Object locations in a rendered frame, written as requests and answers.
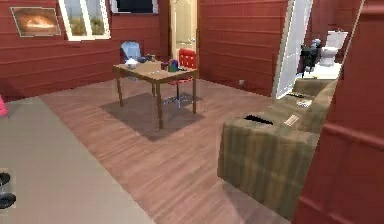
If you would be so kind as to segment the brown wooden table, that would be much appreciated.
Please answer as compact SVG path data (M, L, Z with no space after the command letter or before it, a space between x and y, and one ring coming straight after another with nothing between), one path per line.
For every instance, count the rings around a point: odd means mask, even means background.
M157 118L158 127L163 128L163 114L162 114L162 96L161 96L161 85L176 81L182 78L193 77L192 85L192 112L196 113L196 88L197 88L197 76L198 70L187 68L185 71L168 72L161 69L161 63L146 62L139 63L134 69L129 69L125 64L117 64L112 66L112 73L115 75L117 92L119 97L119 104L121 107L124 106L122 88L120 79L125 76L132 76L134 78L144 80L151 83L155 92L156 103L157 103Z

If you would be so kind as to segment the red office chair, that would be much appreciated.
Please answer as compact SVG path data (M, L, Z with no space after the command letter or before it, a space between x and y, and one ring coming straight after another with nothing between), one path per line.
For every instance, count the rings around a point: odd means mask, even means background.
M191 69L196 68L196 52L194 50L185 49L185 48L180 49L178 53L178 59L176 60L178 61L178 64L179 64L178 71L185 71L187 68L191 68ZM193 80L193 77L189 77L189 78L182 78L176 81L169 82L169 85L176 87L176 95L165 99L164 105L176 102L178 107L181 107L181 104L183 102L191 101L192 100L191 97L187 95L182 95L180 93L179 85L192 80Z

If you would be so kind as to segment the black flat object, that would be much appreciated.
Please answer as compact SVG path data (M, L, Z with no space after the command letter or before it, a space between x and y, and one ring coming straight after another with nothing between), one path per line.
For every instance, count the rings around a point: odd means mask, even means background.
M249 121L253 121L253 122L257 122L257 123L261 123L261 124L273 125L272 121L254 116L252 114L247 115L246 117L244 117L244 119L249 120Z

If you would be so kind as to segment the olive green sofa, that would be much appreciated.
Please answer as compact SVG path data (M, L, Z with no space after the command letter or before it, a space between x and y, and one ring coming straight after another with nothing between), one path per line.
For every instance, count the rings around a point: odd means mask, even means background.
M297 105L303 99L285 95L262 111L225 121L217 176L292 220L336 86L336 80L299 79L292 92L312 100L309 107ZM273 125L245 120L249 114ZM287 126L291 115L299 120Z

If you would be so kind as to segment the cream room door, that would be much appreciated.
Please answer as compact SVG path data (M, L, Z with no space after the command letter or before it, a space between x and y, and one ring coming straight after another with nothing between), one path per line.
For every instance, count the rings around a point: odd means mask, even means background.
M197 47L197 0L170 0L172 56L179 59L181 49Z

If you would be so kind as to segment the blue chair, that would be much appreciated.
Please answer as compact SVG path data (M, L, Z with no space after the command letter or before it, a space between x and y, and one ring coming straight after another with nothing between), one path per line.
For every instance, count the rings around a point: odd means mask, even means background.
M138 60L141 56L140 44L135 41L125 41L120 45L120 48L123 52L123 60L127 61L132 58Z

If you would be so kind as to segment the white room door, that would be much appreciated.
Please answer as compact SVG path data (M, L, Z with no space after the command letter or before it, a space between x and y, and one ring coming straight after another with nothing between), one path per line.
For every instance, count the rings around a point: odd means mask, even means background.
M313 0L288 0L272 89L274 99L293 89L312 4Z

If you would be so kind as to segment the dark framed window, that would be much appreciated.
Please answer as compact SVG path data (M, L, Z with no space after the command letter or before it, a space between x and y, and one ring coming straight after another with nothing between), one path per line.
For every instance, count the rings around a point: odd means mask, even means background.
M158 14L157 0L109 0L112 13Z

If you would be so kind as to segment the white framed window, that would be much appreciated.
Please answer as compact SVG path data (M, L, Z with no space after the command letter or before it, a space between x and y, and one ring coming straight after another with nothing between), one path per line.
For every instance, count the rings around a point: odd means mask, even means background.
M111 38L106 0L58 0L69 41Z

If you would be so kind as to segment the grey floor carpet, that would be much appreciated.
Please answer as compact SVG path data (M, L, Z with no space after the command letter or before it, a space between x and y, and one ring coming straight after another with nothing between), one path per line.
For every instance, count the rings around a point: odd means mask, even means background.
M17 200L0 224L155 224L40 98L6 106L0 172Z

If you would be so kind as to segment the white toilet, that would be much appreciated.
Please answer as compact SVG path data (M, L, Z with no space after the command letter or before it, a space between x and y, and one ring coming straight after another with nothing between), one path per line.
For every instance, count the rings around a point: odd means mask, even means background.
M321 48L320 66L331 67L335 64L335 57L338 51L343 47L348 33L345 31L329 31L326 43Z

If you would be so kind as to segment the framed orange picture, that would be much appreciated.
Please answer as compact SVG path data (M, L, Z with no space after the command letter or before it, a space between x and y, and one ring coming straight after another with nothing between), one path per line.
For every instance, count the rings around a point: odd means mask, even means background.
M61 34L55 8L11 7L20 37L58 36Z

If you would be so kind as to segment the pink cushion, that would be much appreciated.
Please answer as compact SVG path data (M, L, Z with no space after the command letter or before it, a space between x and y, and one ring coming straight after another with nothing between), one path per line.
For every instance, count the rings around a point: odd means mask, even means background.
M5 117L5 116L8 116L8 115L9 115L8 109L7 109L6 105L5 105L4 100L0 96L0 117Z

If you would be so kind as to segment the black round object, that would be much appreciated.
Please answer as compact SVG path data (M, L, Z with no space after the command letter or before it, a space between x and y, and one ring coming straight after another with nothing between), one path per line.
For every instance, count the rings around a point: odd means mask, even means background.
M16 202L16 195L5 191L5 186L10 182L10 179L9 173L0 172L0 209L7 209Z

